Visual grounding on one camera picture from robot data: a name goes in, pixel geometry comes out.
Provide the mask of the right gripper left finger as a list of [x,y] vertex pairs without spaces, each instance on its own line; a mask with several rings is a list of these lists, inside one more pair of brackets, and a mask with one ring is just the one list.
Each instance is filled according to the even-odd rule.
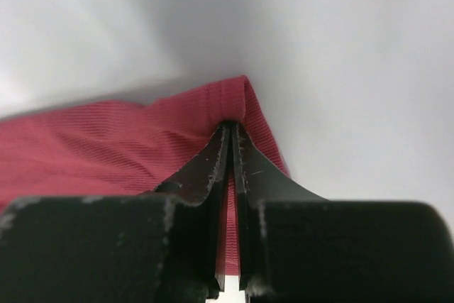
[[155,189],[1,213],[2,302],[205,302],[225,286],[227,123]]

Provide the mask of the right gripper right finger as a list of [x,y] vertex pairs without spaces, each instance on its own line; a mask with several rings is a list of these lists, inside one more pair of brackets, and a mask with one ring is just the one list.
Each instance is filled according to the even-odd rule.
[[453,242],[429,204],[331,201],[231,124],[239,286],[248,302],[452,302]]

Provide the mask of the maroon garment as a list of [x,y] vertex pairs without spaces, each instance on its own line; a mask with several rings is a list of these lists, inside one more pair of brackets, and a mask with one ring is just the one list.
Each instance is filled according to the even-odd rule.
[[139,194],[155,188],[208,142],[241,122],[286,170],[247,77],[212,82],[150,105],[100,101],[1,122],[1,205],[22,196]]

